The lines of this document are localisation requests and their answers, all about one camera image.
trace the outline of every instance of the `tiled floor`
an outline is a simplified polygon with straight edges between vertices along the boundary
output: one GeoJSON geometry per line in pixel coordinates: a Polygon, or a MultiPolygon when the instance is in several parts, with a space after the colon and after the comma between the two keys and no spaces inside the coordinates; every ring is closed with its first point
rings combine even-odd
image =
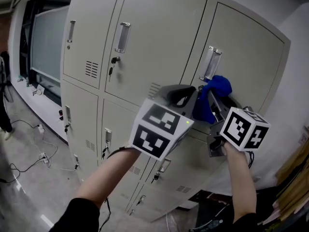
{"type": "MultiPolygon", "coordinates": [[[[41,122],[28,109],[13,87],[10,87],[14,102],[8,103],[7,108],[11,122],[22,119],[31,125],[41,122]]],[[[9,168],[14,163],[18,169],[24,170],[33,164],[39,155],[38,148],[52,155],[55,147],[42,141],[38,129],[32,129],[24,122],[13,124],[14,133],[8,141],[0,134],[0,178],[7,181],[17,176],[17,171],[9,168]]],[[[53,157],[52,166],[55,168],[73,169],[68,146],[57,138],[46,127],[44,140],[58,146],[53,157]]],[[[45,232],[49,231],[48,221],[56,223],[65,211],[69,201],[74,197],[80,181],[76,172],[47,168],[39,162],[26,173],[21,173],[18,181],[11,184],[0,183],[0,232],[45,232]]],[[[102,229],[103,232],[113,231],[148,231],[167,232],[166,217],[153,223],[130,217],[111,207],[112,215],[102,229]]],[[[108,214],[107,207],[101,210],[100,224],[108,214]]],[[[170,232],[185,232],[195,225],[197,209],[190,212],[174,210],[168,215],[170,232]],[[175,218],[178,229],[173,223],[175,218]]]]}

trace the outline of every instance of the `blue cloth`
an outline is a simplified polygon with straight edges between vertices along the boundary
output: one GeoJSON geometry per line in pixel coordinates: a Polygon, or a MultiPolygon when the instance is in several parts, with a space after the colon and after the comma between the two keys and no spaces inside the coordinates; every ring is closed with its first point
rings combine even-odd
{"type": "Polygon", "coordinates": [[[202,92],[195,103],[192,115],[196,120],[206,121],[213,124],[215,122],[215,117],[211,112],[211,107],[208,102],[209,90],[220,97],[226,97],[232,93],[232,87],[229,80],[220,75],[213,76],[212,80],[203,87],[202,92]]]}

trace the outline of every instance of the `locker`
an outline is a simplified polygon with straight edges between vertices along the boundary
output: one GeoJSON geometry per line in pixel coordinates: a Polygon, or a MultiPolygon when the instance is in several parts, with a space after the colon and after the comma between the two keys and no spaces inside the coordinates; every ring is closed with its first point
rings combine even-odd
{"type": "Polygon", "coordinates": [[[167,155],[166,159],[170,160],[170,163],[165,171],[160,173],[159,179],[152,181],[161,165],[161,162],[157,161],[146,184],[179,198],[188,196],[202,185],[225,158],[210,158],[207,143],[201,140],[201,135],[203,134],[191,129],[183,142],[167,155]]]}
{"type": "Polygon", "coordinates": [[[127,212],[130,216],[141,218],[146,222],[152,222],[162,216],[162,213],[148,209],[147,207],[135,207],[132,205],[127,212]]]}
{"type": "Polygon", "coordinates": [[[206,0],[125,0],[111,53],[120,61],[105,91],[141,105],[161,86],[180,83],[205,5],[206,0]]]}
{"type": "Polygon", "coordinates": [[[209,47],[222,52],[216,75],[232,85],[232,97],[242,106],[258,112],[273,84],[281,61],[284,43],[248,16],[218,3],[205,49],[193,85],[204,85],[203,74],[209,47]]]}
{"type": "Polygon", "coordinates": [[[63,73],[99,87],[105,41],[116,0],[72,0],[63,73]]]}
{"type": "Polygon", "coordinates": [[[98,97],[67,81],[61,83],[62,109],[68,127],[69,147],[78,156],[82,179],[98,167],[97,109],[98,97]]]}
{"type": "Polygon", "coordinates": [[[164,191],[143,186],[134,203],[129,208],[128,213],[146,221],[151,221],[162,216],[165,210],[171,208],[179,201],[180,199],[170,196],[164,191]]]}
{"type": "MultiPolygon", "coordinates": [[[[136,114],[134,112],[118,106],[106,99],[104,100],[102,149],[104,149],[107,145],[107,134],[111,133],[109,149],[105,152],[104,160],[107,159],[110,153],[124,146],[128,142],[135,116],[136,114]]],[[[129,169],[128,175],[132,175],[133,178],[140,180],[149,158],[149,156],[141,154],[133,166],[129,169]]]]}
{"type": "Polygon", "coordinates": [[[127,172],[109,195],[111,206],[115,205],[125,211],[138,184],[139,179],[135,178],[130,172],[127,172]]]}

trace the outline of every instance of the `black sleeve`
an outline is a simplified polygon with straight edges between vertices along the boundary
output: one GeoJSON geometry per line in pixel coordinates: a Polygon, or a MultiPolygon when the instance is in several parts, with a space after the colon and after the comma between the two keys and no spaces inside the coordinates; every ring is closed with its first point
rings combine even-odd
{"type": "Polygon", "coordinates": [[[98,207],[87,199],[72,199],[60,220],[50,232],[87,231],[98,232],[98,207]]]}
{"type": "Polygon", "coordinates": [[[240,219],[238,219],[233,225],[232,230],[235,232],[242,232],[242,231],[250,231],[256,232],[257,231],[257,216],[256,213],[246,214],[240,219]]]}

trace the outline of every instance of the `leg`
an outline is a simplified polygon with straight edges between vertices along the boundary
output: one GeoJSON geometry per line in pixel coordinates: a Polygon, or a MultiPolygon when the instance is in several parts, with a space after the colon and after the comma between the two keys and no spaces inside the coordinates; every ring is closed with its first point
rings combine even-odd
{"type": "Polygon", "coordinates": [[[0,92],[0,127],[7,132],[11,132],[13,130],[10,119],[5,111],[4,103],[3,103],[3,92],[0,92]]]}

